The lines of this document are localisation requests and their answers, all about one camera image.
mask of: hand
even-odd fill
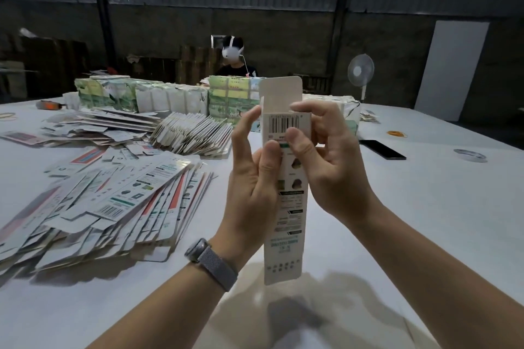
[[[318,205],[345,225],[366,219],[380,202],[367,180],[358,140],[337,105],[307,100],[291,104],[291,109],[313,113],[311,140],[294,127],[285,139],[302,163]],[[315,148],[317,143],[325,146]]]
[[[240,119],[231,135],[233,169],[224,219],[210,240],[213,250],[237,272],[271,232],[277,211],[280,146],[276,141],[268,141],[252,155],[247,140],[251,125],[259,116],[260,107],[256,106]]]

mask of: watch strap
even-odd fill
[[[198,262],[207,269],[224,290],[231,290],[233,284],[236,283],[237,273],[213,251],[211,246],[206,247],[200,254]]]

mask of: table surface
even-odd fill
[[[495,286],[524,303],[524,152],[414,110],[366,105],[381,124],[359,135],[407,157],[387,161],[363,147],[370,183],[404,221]],[[59,112],[34,102],[5,104],[0,132],[37,132]],[[388,130],[402,131],[405,139]],[[252,149],[260,146],[251,133]],[[487,156],[473,163],[453,149]],[[75,148],[30,148],[0,140],[0,225],[49,183],[43,168]],[[33,279],[0,280],[4,348],[83,348],[178,271],[184,250],[214,234],[222,218],[232,158],[209,161],[213,179],[179,247],[165,263],[121,257]],[[437,348],[431,334],[369,253],[309,194],[303,275],[266,287],[260,250],[213,313],[195,348]]]

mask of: left hand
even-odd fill
[[[224,218],[210,240],[213,250],[237,272],[263,244],[275,224],[281,162],[278,142],[268,141],[251,154],[247,135],[260,116],[256,106],[233,130],[233,169],[227,187]]]

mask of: smartphone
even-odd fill
[[[377,140],[360,140],[358,142],[368,147],[373,152],[378,153],[386,160],[406,160],[404,155],[401,155],[397,151],[394,151]]]

